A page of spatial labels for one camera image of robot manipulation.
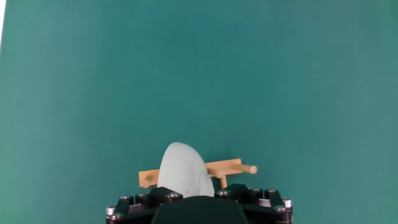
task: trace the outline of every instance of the wooden block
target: wooden block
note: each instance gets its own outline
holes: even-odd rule
[[[241,165],[241,159],[230,159],[226,161],[207,162],[206,167],[213,170],[222,170],[224,175],[241,174],[242,170],[235,169],[234,165]]]
[[[159,170],[147,170],[138,173],[139,186],[148,188],[153,185],[157,185],[157,179],[159,178]]]
[[[205,165],[210,177],[219,178],[221,185],[226,185],[226,175],[241,174],[242,172],[255,174],[257,172],[256,166],[242,165],[241,159],[207,162]],[[159,170],[141,171],[138,173],[138,178],[140,187],[148,188],[150,186],[157,185]]]

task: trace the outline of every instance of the green surface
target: green surface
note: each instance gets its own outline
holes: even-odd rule
[[[8,0],[0,223],[104,223],[174,141],[295,223],[394,223],[398,2]]]

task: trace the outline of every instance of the white plastic piece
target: white plastic piece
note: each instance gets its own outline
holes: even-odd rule
[[[184,198],[214,196],[205,162],[196,150],[179,142],[169,145],[163,155],[157,187],[166,187]]]

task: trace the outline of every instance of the wooden dowel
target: wooden dowel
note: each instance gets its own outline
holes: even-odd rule
[[[257,172],[257,167],[256,166],[249,166],[249,165],[243,165],[243,164],[235,164],[231,166],[232,169],[238,169],[243,172],[248,172],[250,174],[255,174]]]
[[[220,185],[221,185],[221,189],[224,189],[228,186],[226,183],[226,176],[223,176],[222,178],[220,178]]]
[[[219,178],[219,179],[225,176],[225,171],[222,171],[222,170],[207,168],[207,172],[210,175],[212,175],[213,177],[216,177],[216,178]]]

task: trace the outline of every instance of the black mount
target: black mount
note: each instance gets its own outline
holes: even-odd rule
[[[232,184],[214,197],[182,194],[165,187],[149,194],[123,196],[106,217],[106,224],[267,224],[292,223],[293,208],[277,190],[248,189]]]

